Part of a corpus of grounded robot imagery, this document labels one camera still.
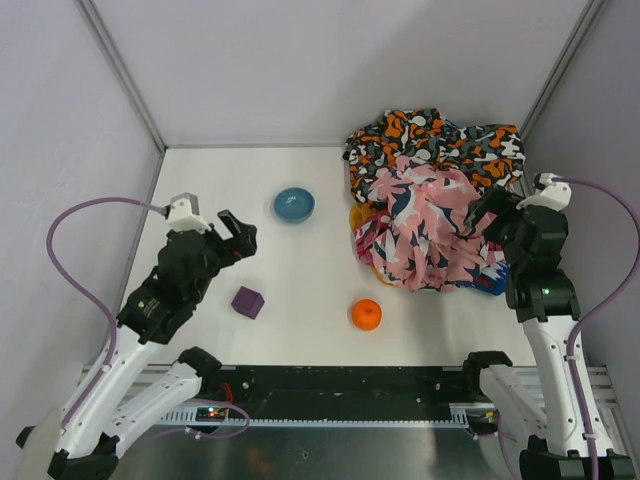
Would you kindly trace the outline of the yellow cloth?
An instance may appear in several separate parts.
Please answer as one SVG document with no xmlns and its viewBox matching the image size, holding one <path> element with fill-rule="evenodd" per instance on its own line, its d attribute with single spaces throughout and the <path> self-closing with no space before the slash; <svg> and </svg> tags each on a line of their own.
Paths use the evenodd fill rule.
<svg viewBox="0 0 640 480">
<path fill-rule="evenodd" d="M 351 209 L 349 224 L 357 252 L 366 251 L 377 237 L 380 213 L 367 204 L 357 204 Z"/>
</svg>

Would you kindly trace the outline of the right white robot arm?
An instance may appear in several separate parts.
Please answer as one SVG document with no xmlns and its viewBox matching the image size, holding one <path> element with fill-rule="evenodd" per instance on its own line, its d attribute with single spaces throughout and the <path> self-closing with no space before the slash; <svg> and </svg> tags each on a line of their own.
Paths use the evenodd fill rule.
<svg viewBox="0 0 640 480">
<path fill-rule="evenodd" d="M 466 223 L 493 219 L 485 231 L 508 266 L 506 301 L 536 362 L 541 402 L 499 352 L 475 352 L 477 389 L 497 409 L 500 452 L 515 479 L 634 479 L 633 460 L 616 452 L 589 378 L 573 283 L 560 267 L 571 188 L 553 179 L 529 197 L 494 186 Z"/>
</svg>

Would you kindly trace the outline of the orange black patterned cloth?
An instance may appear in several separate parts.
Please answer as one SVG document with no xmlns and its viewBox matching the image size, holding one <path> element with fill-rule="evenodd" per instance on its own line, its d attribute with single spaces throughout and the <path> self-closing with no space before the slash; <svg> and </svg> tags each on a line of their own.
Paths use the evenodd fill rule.
<svg viewBox="0 0 640 480">
<path fill-rule="evenodd" d="M 369 198 L 370 187 L 379 170 L 398 166 L 402 156 L 436 170 L 459 170 L 481 194 L 494 185 L 516 183 L 526 161 L 514 125 L 459 127 L 436 108 L 386 110 L 346 139 L 342 159 L 354 201 L 378 206 Z"/>
</svg>

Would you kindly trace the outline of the pink floral cloth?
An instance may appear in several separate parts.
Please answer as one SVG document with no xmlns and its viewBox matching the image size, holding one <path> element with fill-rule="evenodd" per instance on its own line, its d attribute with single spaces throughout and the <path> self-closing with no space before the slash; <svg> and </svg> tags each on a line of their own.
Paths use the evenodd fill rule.
<svg viewBox="0 0 640 480">
<path fill-rule="evenodd" d="M 469 287 L 487 265 L 484 231 L 464 225 L 468 206 L 480 194 L 463 172 L 436 170 L 402 156 L 381 169 L 369 192 L 378 200 L 378 235 L 359 253 L 387 285 L 440 292 Z"/>
</svg>

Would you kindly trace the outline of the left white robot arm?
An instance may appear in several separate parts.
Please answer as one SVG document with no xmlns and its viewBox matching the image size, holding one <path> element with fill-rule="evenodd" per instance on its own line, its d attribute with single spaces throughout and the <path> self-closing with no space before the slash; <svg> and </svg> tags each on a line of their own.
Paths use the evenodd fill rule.
<svg viewBox="0 0 640 480">
<path fill-rule="evenodd" d="M 169 371 L 132 399 L 139 374 L 193 316 L 211 281 L 224 268 L 253 256 L 257 229 L 223 210 L 222 238 L 200 221 L 174 223 L 157 263 L 116 317 L 110 339 L 63 408 L 52 409 L 16 439 L 19 479 L 107 479 L 126 451 L 181 403 L 215 391 L 221 363 L 200 347 L 184 350 Z"/>
</svg>

